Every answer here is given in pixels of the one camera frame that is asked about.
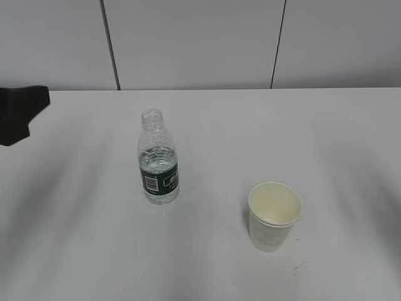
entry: paper cup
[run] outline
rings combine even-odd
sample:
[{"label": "paper cup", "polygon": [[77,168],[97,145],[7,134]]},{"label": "paper cup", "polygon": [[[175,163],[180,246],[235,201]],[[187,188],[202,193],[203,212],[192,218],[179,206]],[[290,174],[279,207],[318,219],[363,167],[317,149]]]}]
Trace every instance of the paper cup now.
[{"label": "paper cup", "polygon": [[249,235],[263,252],[280,249],[302,212],[298,194],[277,182],[262,183],[252,189],[248,206]]}]

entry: white table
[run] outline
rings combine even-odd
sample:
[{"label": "white table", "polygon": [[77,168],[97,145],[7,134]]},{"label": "white table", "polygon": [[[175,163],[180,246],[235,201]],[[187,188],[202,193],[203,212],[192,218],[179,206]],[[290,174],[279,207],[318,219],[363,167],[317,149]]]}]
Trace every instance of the white table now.
[{"label": "white table", "polygon": [[[51,92],[0,148],[0,300],[401,300],[401,89]],[[180,194],[144,197],[140,114],[164,113]],[[263,181],[304,212],[246,229]]]}]

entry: green bottle label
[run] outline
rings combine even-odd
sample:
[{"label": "green bottle label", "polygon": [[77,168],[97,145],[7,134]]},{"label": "green bottle label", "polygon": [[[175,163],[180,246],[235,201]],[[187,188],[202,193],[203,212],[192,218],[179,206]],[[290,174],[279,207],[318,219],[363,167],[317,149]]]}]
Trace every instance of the green bottle label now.
[{"label": "green bottle label", "polygon": [[140,173],[144,190],[154,196],[163,196],[178,187],[178,163],[162,174],[152,174],[143,169]]}]

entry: wall seam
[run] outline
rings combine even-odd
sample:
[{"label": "wall seam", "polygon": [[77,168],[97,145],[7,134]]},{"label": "wall seam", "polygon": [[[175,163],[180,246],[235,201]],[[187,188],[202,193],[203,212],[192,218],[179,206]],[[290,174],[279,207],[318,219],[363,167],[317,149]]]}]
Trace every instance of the wall seam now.
[{"label": "wall seam", "polygon": [[273,66],[273,73],[272,73],[272,75],[271,75],[270,89],[273,88],[274,76],[275,76],[275,74],[276,74],[276,65],[277,65],[277,58],[278,58],[278,50],[279,50],[279,48],[280,48],[281,33],[283,32],[283,23],[284,23],[284,15],[285,15],[285,13],[286,13],[286,6],[287,6],[287,0],[284,0],[283,15],[281,16],[280,31],[279,31],[279,34],[278,34],[277,48],[276,48],[276,56],[275,56],[275,58],[274,58],[274,66]]},{"label": "wall seam", "polygon": [[110,52],[110,59],[112,60],[115,84],[117,86],[117,90],[121,90],[120,79],[118,78],[118,72],[117,72],[117,65],[115,63],[112,38],[110,36],[110,30],[108,29],[108,21],[107,21],[105,3],[104,3],[104,0],[99,0],[99,2],[100,2],[100,9],[102,10],[103,25],[105,27],[107,45],[108,45],[108,50]]}]

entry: bottle neck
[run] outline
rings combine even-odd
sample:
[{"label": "bottle neck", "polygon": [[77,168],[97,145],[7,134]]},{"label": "bottle neck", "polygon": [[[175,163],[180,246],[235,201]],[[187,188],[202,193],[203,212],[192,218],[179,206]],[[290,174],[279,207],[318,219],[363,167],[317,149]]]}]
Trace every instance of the bottle neck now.
[{"label": "bottle neck", "polygon": [[142,128],[144,130],[154,131],[164,127],[163,115],[161,111],[151,108],[142,113]]}]

